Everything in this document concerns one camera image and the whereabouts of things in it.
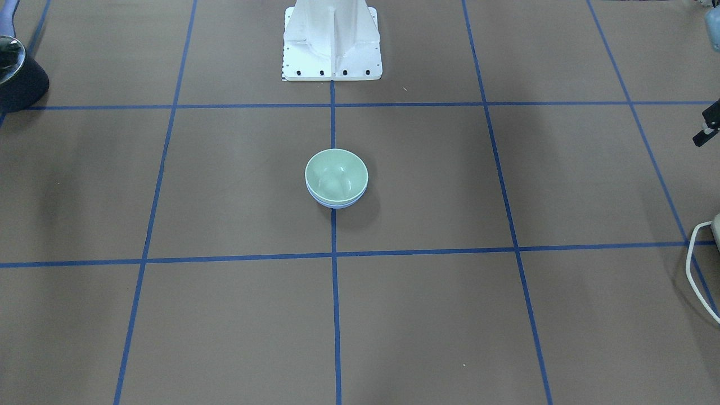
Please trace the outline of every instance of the white cable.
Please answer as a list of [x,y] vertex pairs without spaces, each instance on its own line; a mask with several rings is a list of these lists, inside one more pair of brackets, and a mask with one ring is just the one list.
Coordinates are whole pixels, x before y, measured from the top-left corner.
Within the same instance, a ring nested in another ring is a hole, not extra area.
[[710,305],[708,305],[708,303],[705,301],[705,298],[703,298],[703,295],[700,294],[700,290],[698,290],[698,286],[695,285],[695,280],[693,280],[693,275],[690,273],[690,261],[693,258],[693,247],[695,246],[695,237],[697,237],[698,231],[700,230],[700,228],[711,225],[712,223],[713,223],[713,221],[703,222],[703,223],[697,225],[695,227],[695,229],[693,230],[693,235],[690,237],[690,246],[688,246],[688,257],[687,257],[687,259],[685,259],[685,275],[688,276],[688,281],[690,282],[690,285],[693,287],[693,291],[695,291],[695,295],[698,296],[698,299],[700,300],[700,302],[703,303],[703,306],[708,311],[708,313],[713,316],[713,319],[715,319],[715,322],[720,324],[720,317],[718,317],[717,313],[715,313],[712,310],[712,308],[710,308]]

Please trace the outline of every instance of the brown floor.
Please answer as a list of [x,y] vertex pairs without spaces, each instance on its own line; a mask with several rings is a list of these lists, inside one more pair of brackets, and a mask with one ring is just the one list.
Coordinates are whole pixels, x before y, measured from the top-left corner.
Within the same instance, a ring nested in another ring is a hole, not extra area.
[[[293,3],[23,0],[0,403],[717,403],[707,9],[371,0],[383,79],[332,84],[280,80]],[[333,144],[370,173],[337,211]]]

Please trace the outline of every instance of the blue tape line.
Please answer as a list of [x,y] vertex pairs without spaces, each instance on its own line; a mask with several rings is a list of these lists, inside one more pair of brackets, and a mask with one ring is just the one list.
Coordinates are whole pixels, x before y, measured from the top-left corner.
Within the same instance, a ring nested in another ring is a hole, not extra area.
[[685,242],[656,242],[635,244],[588,244],[588,245],[550,245],[550,246],[521,246],[521,252],[550,252],[556,250],[592,250],[592,249],[638,249],[648,247],[685,246]]
[[[644,101],[635,102],[635,105],[710,105],[712,101]],[[348,107],[477,107],[489,106],[526,106],[526,105],[628,105],[628,102],[607,102],[607,101],[554,101],[554,102],[377,102],[359,103],[346,102],[335,103],[337,108]],[[137,105],[36,105],[26,110],[169,110],[172,104],[137,104]],[[178,104],[178,110],[188,109],[242,109],[242,108],[327,108],[332,107],[330,103],[307,103],[307,104]]]
[[630,110],[632,111],[633,118],[635,119],[635,123],[638,127],[638,130],[640,131],[640,136],[642,137],[642,141],[645,144],[647,153],[650,156],[650,160],[652,161],[652,166],[655,169],[655,174],[657,175],[657,178],[660,181],[660,185],[662,186],[662,191],[665,193],[665,199],[667,200],[667,203],[670,205],[672,215],[675,217],[675,222],[678,225],[678,229],[680,229],[680,233],[683,235],[683,239],[687,240],[687,236],[685,235],[685,229],[683,228],[683,224],[680,222],[680,216],[678,215],[678,211],[675,209],[675,204],[672,202],[672,198],[670,197],[670,192],[667,189],[665,180],[662,178],[662,173],[660,172],[660,168],[658,167],[657,162],[655,161],[655,156],[652,153],[650,144],[647,140],[647,137],[645,136],[645,131],[642,127],[642,124],[640,123],[640,119],[637,115],[637,111],[635,110],[635,106],[633,106],[633,102],[630,98],[630,93],[628,92],[627,86],[625,86],[625,81],[623,80],[623,76],[620,74],[620,68],[618,67],[617,62],[615,61],[615,57],[613,56],[613,53],[610,50],[610,45],[608,44],[608,39],[606,38],[605,33],[603,32],[603,28],[600,26],[600,20],[598,19],[598,15],[595,13],[595,9],[593,8],[593,5],[590,2],[590,0],[585,0],[585,2],[588,4],[588,7],[590,8],[590,13],[593,15],[593,20],[595,21],[595,25],[597,26],[598,32],[600,33],[600,38],[602,39],[603,44],[605,45],[605,50],[608,53],[610,62],[613,64],[613,69],[615,69],[615,75],[617,75],[617,77],[618,77],[618,81],[620,82],[620,87],[623,89],[625,98],[630,106]]
[[[337,246],[336,236],[333,245]],[[715,241],[699,241],[696,246],[714,246]],[[634,244],[587,244],[587,245],[548,245],[548,246],[520,246],[521,252],[547,252],[561,250],[590,250],[590,249],[641,249],[655,247],[687,246],[686,242],[648,242]],[[467,249],[416,249],[416,250],[371,250],[357,252],[317,252],[317,253],[289,253],[289,254],[245,254],[228,256],[204,257],[156,257],[148,259],[107,259],[107,260],[71,260],[56,262],[7,262],[0,263],[0,269],[19,269],[27,267],[71,267],[71,266],[109,266],[118,264],[163,264],[163,263],[203,263],[203,262],[245,262],[262,260],[292,260],[292,259],[325,259],[328,257],[383,257],[383,256],[415,256],[415,255],[443,255],[443,254],[484,254],[514,252],[514,247],[487,247]]]
[[169,110],[172,104],[158,105],[35,105],[26,110]]
[[545,360],[542,354],[542,348],[540,345],[540,336],[538,335],[537,325],[535,322],[535,313],[533,311],[533,304],[530,299],[530,290],[528,289],[528,283],[525,278],[525,269],[523,266],[523,259],[521,257],[520,249],[518,247],[518,238],[515,233],[515,224],[513,223],[513,213],[510,209],[510,200],[508,199],[508,192],[505,188],[505,179],[503,176],[503,168],[500,164],[500,154],[498,153],[498,145],[495,142],[495,132],[492,129],[492,120],[490,119],[490,108],[487,105],[487,97],[485,95],[485,85],[482,82],[482,73],[480,71],[480,62],[477,59],[477,51],[475,50],[475,41],[472,35],[472,28],[470,26],[470,17],[467,12],[467,3],[462,0],[462,9],[465,15],[465,25],[467,27],[467,37],[470,41],[470,49],[472,50],[472,59],[475,63],[475,73],[477,74],[477,83],[480,86],[480,96],[482,97],[483,109],[485,110],[485,119],[487,121],[487,131],[490,134],[490,142],[492,144],[492,154],[495,157],[495,165],[498,170],[498,179],[500,180],[500,190],[503,192],[503,202],[505,203],[505,214],[508,217],[508,225],[510,227],[510,236],[513,239],[513,250],[515,252],[515,258],[518,263],[518,271],[520,275],[520,281],[523,286],[523,294],[525,295],[525,304],[528,311],[528,318],[530,321],[530,327],[533,332],[533,340],[535,342],[535,352],[538,358],[538,365],[540,367],[540,373],[542,376],[543,387],[545,388],[545,397],[548,405],[552,405],[552,394],[550,391],[550,384],[547,377],[547,371],[545,368]]
[[317,108],[329,107],[329,103],[308,104],[178,104],[179,109],[210,109],[210,108]]
[[28,267],[77,267],[77,266],[112,266],[118,264],[140,264],[142,259],[111,259],[111,260],[58,260],[54,262],[16,262],[0,263],[0,269],[22,269]]
[[27,46],[27,53],[30,55],[35,54],[35,46],[37,45],[37,41],[40,39],[40,33],[42,33],[42,29],[45,26],[45,18],[48,16],[48,11],[50,10],[50,2],[52,0],[47,0],[45,2],[45,8],[42,9],[42,15],[40,16],[40,21],[37,22],[37,27],[35,28],[35,32],[32,34],[32,39],[30,40],[30,44]]
[[182,59],[180,62],[180,70],[178,72],[178,79],[175,86],[175,96],[173,98],[173,105],[170,110],[170,119],[168,121],[168,130],[165,135],[165,143],[163,145],[163,155],[160,160],[160,168],[158,169],[158,178],[155,185],[155,194],[153,196],[153,205],[150,209],[150,218],[148,219],[148,232],[145,237],[145,246],[143,247],[143,263],[140,264],[140,271],[138,272],[138,283],[135,287],[135,297],[132,300],[132,310],[130,312],[130,322],[127,326],[127,336],[125,337],[125,348],[122,352],[122,362],[120,363],[120,371],[117,376],[117,386],[115,388],[114,405],[120,405],[120,396],[122,395],[122,384],[125,380],[125,368],[127,367],[127,359],[130,354],[130,343],[132,342],[132,331],[135,328],[135,318],[138,313],[138,304],[140,302],[140,291],[143,286],[143,277],[145,275],[145,263],[148,258],[148,252],[150,251],[150,240],[153,237],[153,227],[155,225],[155,215],[158,209],[158,201],[160,199],[160,189],[163,183],[163,174],[165,170],[165,160],[168,155],[168,146],[170,144],[170,138],[173,131],[173,124],[175,121],[175,112],[177,110],[178,100],[180,98],[180,88],[182,86],[182,78],[185,71],[185,63],[187,60],[187,53],[190,47],[190,39],[192,37],[192,28],[195,21],[195,12],[197,10],[197,0],[192,2],[192,10],[190,11],[190,21],[187,27],[187,35],[185,37],[185,46],[183,48]]
[[[590,9],[590,13],[593,16],[593,20],[595,21],[595,25],[598,28],[598,32],[600,33],[600,38],[603,40],[603,44],[605,45],[605,50],[608,53],[608,57],[610,58],[610,62],[613,64],[613,68],[615,69],[615,74],[618,77],[618,81],[620,82],[620,87],[623,89],[623,93],[625,94],[625,98],[627,99],[627,102],[630,106],[630,110],[632,111],[633,118],[635,119],[635,123],[637,124],[637,129],[640,131],[640,136],[642,137],[642,142],[645,145],[645,148],[647,149],[647,154],[650,156],[650,161],[652,162],[652,166],[655,169],[655,174],[657,175],[658,180],[660,181],[660,186],[662,187],[662,191],[665,194],[665,199],[667,200],[667,204],[670,206],[670,210],[672,211],[672,216],[675,217],[675,223],[678,226],[678,229],[680,230],[680,234],[683,237],[683,240],[685,243],[688,243],[688,236],[685,233],[685,228],[683,227],[682,221],[680,221],[680,215],[678,215],[678,210],[675,208],[675,204],[672,201],[672,197],[670,196],[670,191],[667,188],[667,185],[665,184],[665,179],[662,177],[662,172],[660,171],[660,166],[658,166],[657,161],[655,160],[655,155],[652,153],[652,148],[650,147],[650,142],[647,140],[647,137],[645,135],[645,129],[643,129],[642,124],[640,123],[640,118],[637,114],[637,111],[635,110],[634,103],[632,99],[630,98],[630,93],[628,92],[627,86],[625,86],[625,81],[623,80],[623,76],[620,74],[620,68],[618,67],[617,62],[615,61],[615,57],[613,56],[613,52],[610,50],[610,45],[608,43],[608,39],[605,36],[605,33],[603,31],[603,28],[600,25],[600,20],[598,19],[598,15],[595,13],[595,8],[593,7],[593,4],[590,0],[585,0],[585,3],[587,3],[588,8]],[[710,304],[710,307],[712,307],[715,312],[717,312],[715,301],[713,300],[712,294],[710,293],[710,289],[708,288],[707,283],[705,282],[705,277],[703,276],[702,270],[700,269],[700,266],[693,258],[693,263],[695,264],[696,271],[698,273],[698,278],[701,281],[701,284],[703,286],[703,289],[705,290],[705,294],[708,297],[708,303]]]
[[473,107],[482,102],[341,102],[337,107]]
[[333,260],[333,323],[335,325],[335,402],[336,405],[343,403],[343,379],[341,367],[341,345],[340,345],[340,294],[338,292],[338,227],[337,210],[330,213],[330,245],[332,247]]
[[127,323],[127,334],[125,335],[125,346],[122,349],[122,359],[120,360],[120,372],[117,375],[117,385],[115,386],[115,397],[113,405],[120,405],[120,395],[122,394],[122,384],[125,382],[125,369],[127,368],[127,358],[130,355],[130,344],[132,343],[132,332],[135,330],[135,317],[138,314],[138,304],[140,302],[140,291],[143,288],[143,278],[145,277],[145,263],[140,264],[138,271],[138,281],[135,283],[135,294],[132,297],[132,309],[130,309],[130,320]]
[[501,253],[514,252],[512,247],[490,247],[476,249],[418,249],[418,250],[371,250],[360,252],[338,252],[338,257],[368,257],[368,256],[417,256],[424,254],[473,254],[473,253]]
[[157,257],[147,259],[148,264],[163,263],[205,263],[205,262],[250,262],[262,260],[319,259],[332,257],[331,253],[291,253],[291,254],[247,254],[238,256],[206,257]]
[[635,105],[712,105],[715,101],[633,101]]
[[330,148],[335,148],[335,81],[330,81]]
[[627,102],[603,102],[603,101],[587,101],[587,102],[487,102],[490,106],[523,106],[523,105],[627,105]]

